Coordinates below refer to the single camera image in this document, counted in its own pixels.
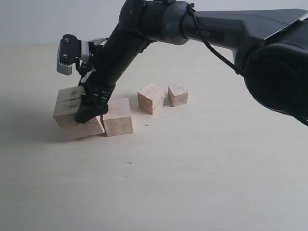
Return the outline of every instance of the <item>black cable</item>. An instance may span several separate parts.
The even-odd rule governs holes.
[[[237,68],[233,63],[231,63],[227,58],[225,58],[223,55],[221,55],[217,50],[215,50],[211,44],[207,41],[203,33],[201,32],[201,29],[198,24],[197,17],[195,16],[194,12],[194,3],[191,3],[186,6],[186,12],[188,15],[190,15],[193,18],[194,25],[196,27],[197,33],[200,36],[202,42],[206,45],[206,47],[214,54],[216,55],[221,61],[223,61],[226,65],[228,65],[230,68],[232,68],[237,74],[241,75],[244,78],[247,78],[247,75],[240,69]],[[290,116],[294,117],[296,120],[301,122],[302,124],[306,125],[308,127],[308,121],[304,117],[298,115],[299,113],[296,112],[296,110],[290,109],[291,107],[286,107],[289,108],[288,112]]]

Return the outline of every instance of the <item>wooden cube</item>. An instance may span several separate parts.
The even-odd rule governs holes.
[[[129,99],[114,99],[108,103],[109,111],[103,115],[103,126],[107,136],[133,133]]]
[[[173,107],[187,103],[188,92],[181,84],[175,84],[168,87],[168,98]]]
[[[139,107],[152,115],[165,105],[166,93],[162,87],[154,83],[142,88],[137,95]]]
[[[79,108],[82,87],[62,89],[58,93],[53,118],[71,140],[104,134],[101,117],[91,119],[85,124],[75,122],[75,114]]]

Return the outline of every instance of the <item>wooden block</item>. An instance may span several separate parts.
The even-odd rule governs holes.
[[[103,115],[103,126],[107,136],[133,133],[129,99],[110,100],[109,111]]]
[[[78,96],[78,92],[82,93],[79,87],[59,91],[53,112],[54,120],[62,128],[67,137],[72,140],[104,134],[100,116],[91,119],[85,124],[75,122],[74,117],[80,104],[80,94]]]
[[[168,98],[172,106],[180,106],[187,103],[188,92],[181,84],[175,84],[168,87]]]
[[[152,115],[165,105],[166,93],[162,87],[154,83],[142,88],[137,95],[139,107]]]

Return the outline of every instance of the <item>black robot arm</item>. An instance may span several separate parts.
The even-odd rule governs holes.
[[[243,76],[248,90],[263,106],[306,123],[308,22],[302,17],[308,12],[301,9],[196,11],[193,7],[193,3],[176,0],[126,0],[110,37],[104,45],[89,43],[89,58],[78,68],[79,84],[85,87],[86,96],[82,97],[75,120],[85,123],[108,112],[108,101],[117,80],[151,43],[184,45],[191,39],[203,42]],[[234,63],[212,45],[231,50]],[[59,57],[64,51],[74,49],[69,46],[61,40]],[[79,46],[75,50],[85,49]],[[73,53],[76,57],[69,60],[78,64],[82,57],[79,53]],[[70,66],[64,59],[60,64]],[[58,71],[69,73],[61,68]]]

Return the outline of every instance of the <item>tilted wooden block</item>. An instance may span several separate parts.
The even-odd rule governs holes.
[[[107,136],[133,133],[129,99],[114,99],[108,103],[109,111],[103,115],[103,126]]]
[[[188,91],[181,84],[169,86],[168,98],[174,107],[186,104],[188,101]]]
[[[101,117],[91,119],[85,124],[75,122],[74,117],[79,108],[82,87],[62,89],[58,93],[53,118],[69,139],[75,140],[88,136],[104,134]]]
[[[152,115],[165,105],[166,93],[162,87],[154,83],[142,88],[137,95],[139,107]]]

